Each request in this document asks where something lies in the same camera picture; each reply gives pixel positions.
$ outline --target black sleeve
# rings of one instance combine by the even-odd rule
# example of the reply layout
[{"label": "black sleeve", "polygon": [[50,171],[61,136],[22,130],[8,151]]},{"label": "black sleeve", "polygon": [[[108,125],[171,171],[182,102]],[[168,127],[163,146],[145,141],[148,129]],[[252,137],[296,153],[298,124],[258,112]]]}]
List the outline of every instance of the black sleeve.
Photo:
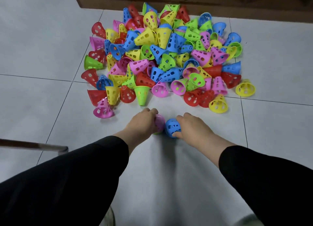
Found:
[{"label": "black sleeve", "polygon": [[128,146],[108,136],[0,184],[0,225],[98,226],[128,164]]},{"label": "black sleeve", "polygon": [[242,146],[226,148],[219,168],[265,226],[312,224],[313,170]]}]

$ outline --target white tile floor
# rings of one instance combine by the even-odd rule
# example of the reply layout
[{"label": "white tile floor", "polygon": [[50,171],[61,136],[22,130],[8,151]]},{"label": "white tile floor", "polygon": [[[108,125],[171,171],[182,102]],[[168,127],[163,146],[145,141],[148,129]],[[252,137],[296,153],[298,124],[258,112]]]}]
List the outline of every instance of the white tile floor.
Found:
[{"label": "white tile floor", "polygon": [[[93,88],[80,78],[93,23],[109,28],[121,17],[121,11],[80,9],[75,0],[0,3],[0,138],[73,150],[122,129],[142,107],[120,103],[115,117],[100,120],[87,94]],[[172,93],[151,96],[148,107],[167,119],[190,112],[232,142],[313,168],[313,24],[213,21],[227,23],[226,36],[241,35],[244,51],[237,61],[256,94],[241,99],[230,91],[229,111],[222,115],[189,107]],[[0,148],[0,182],[53,157]],[[215,166],[166,136],[152,136],[135,149],[112,206],[118,225],[232,225],[251,213]]]}]

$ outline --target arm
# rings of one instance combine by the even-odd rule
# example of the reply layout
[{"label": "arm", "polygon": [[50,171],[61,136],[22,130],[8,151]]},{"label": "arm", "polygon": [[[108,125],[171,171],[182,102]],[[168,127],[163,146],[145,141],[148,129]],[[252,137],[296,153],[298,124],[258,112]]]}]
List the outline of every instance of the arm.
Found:
[{"label": "arm", "polygon": [[211,160],[265,225],[310,221],[313,170],[237,146],[189,113],[177,120],[182,132],[173,136]]},{"label": "arm", "polygon": [[125,129],[0,184],[0,225],[98,226],[134,148],[155,130],[146,108]]}]

